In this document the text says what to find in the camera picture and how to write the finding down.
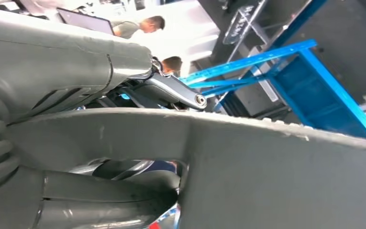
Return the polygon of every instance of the white wall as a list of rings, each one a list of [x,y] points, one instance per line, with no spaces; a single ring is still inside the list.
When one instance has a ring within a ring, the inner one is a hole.
[[[156,15],[165,18],[163,31],[138,31],[130,40],[147,46],[159,59],[177,55],[191,62],[211,55],[220,31],[197,0],[155,6],[125,17],[140,21]]]

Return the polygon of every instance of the blue rack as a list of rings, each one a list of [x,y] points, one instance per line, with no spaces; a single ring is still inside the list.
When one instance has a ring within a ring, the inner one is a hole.
[[[182,80],[191,88],[206,88],[202,93],[209,98],[267,79],[303,124],[366,138],[366,114],[310,51],[316,45],[314,40],[288,45],[205,69]],[[249,66],[257,68],[273,59],[276,64],[264,75],[255,77],[249,71],[241,80],[204,82]]]

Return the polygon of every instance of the metal bolt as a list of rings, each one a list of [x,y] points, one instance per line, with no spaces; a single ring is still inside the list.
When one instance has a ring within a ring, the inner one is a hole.
[[[204,96],[202,94],[198,94],[195,97],[195,101],[197,104],[199,104],[200,106],[205,105],[205,103],[207,102],[207,100],[204,98]]]

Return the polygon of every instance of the metal rod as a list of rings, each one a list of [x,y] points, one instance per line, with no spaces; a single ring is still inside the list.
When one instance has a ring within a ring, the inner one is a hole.
[[[269,30],[269,29],[272,29],[272,28],[275,28],[275,27],[279,27],[279,26],[283,26],[283,25],[285,25],[285,22],[281,22],[281,23],[277,23],[277,24],[273,24],[273,25],[268,25],[268,26],[261,27],[259,23],[253,22],[253,24],[252,24],[252,30],[250,30],[247,35],[249,35],[251,33],[256,33],[256,35],[258,37],[260,37],[260,39],[264,42],[264,38],[262,38],[262,36],[267,37],[266,33],[262,34],[264,32],[264,30]],[[255,31],[256,29],[261,29],[262,30],[261,33],[257,33]]]
[[[253,79],[241,79],[241,80],[218,80],[218,81],[206,81],[191,84],[191,88],[204,88],[204,87],[216,87],[216,86],[232,86],[235,84],[253,82]]]
[[[269,61],[271,59],[280,58],[294,54],[300,50],[309,49],[317,45],[314,40],[307,40],[304,42],[291,44],[282,48],[278,48],[269,52],[264,52],[258,55],[250,56],[241,60],[233,61],[230,63],[221,64],[212,68],[204,69],[196,73],[192,73],[189,77],[182,79],[182,82],[187,85],[198,83],[207,79],[217,77],[226,73],[234,72],[251,66],[254,64]]]
[[[239,84],[239,85],[235,85],[233,87],[224,87],[224,86],[217,87],[217,88],[213,88],[211,90],[205,91],[202,94],[204,95],[205,98],[211,98],[211,97],[217,96],[217,95],[222,94],[222,93],[238,90],[242,87],[249,86],[249,85],[254,84],[258,81],[259,80],[257,78],[253,78],[253,81],[251,81],[249,83],[242,83],[242,84]]]
[[[250,77],[254,77],[255,75],[255,73],[256,72],[258,72],[258,71],[260,71],[260,69],[257,67],[257,66],[254,66],[254,65],[252,65],[252,70],[251,71],[248,71],[247,72],[247,74],[245,74],[245,75],[242,75],[242,76],[240,76],[238,79],[239,80],[242,80],[242,79],[246,79],[246,78],[248,78],[247,76],[248,75],[250,75]],[[219,97],[219,99],[218,99],[218,101],[217,101],[217,103],[214,105],[214,107],[213,107],[213,110],[217,110],[217,109],[221,109],[221,105],[222,105],[222,100],[224,100],[225,99],[225,97],[228,95],[228,93],[229,92],[226,92],[226,93],[224,93],[223,95],[221,95],[220,97]]]
[[[242,44],[244,39],[247,36],[248,31],[252,27],[253,21],[259,16],[259,14],[262,12],[263,8],[266,6],[267,0],[261,0],[259,4],[257,5],[256,9],[254,10],[252,16],[250,17],[249,21],[247,22],[246,28],[244,32],[241,35],[241,38],[239,39],[238,43],[236,43],[234,50],[232,51],[231,55],[229,56],[228,60],[226,61],[229,63],[235,56],[236,51],[238,51],[239,46]]]
[[[267,43],[269,43],[270,39],[264,30],[269,29],[269,28],[274,28],[274,27],[280,26],[280,25],[283,25],[283,23],[274,24],[274,25],[262,28],[259,25],[259,23],[254,22],[252,24],[252,31],[254,31],[256,33],[256,35],[263,41],[264,44],[267,44]]]

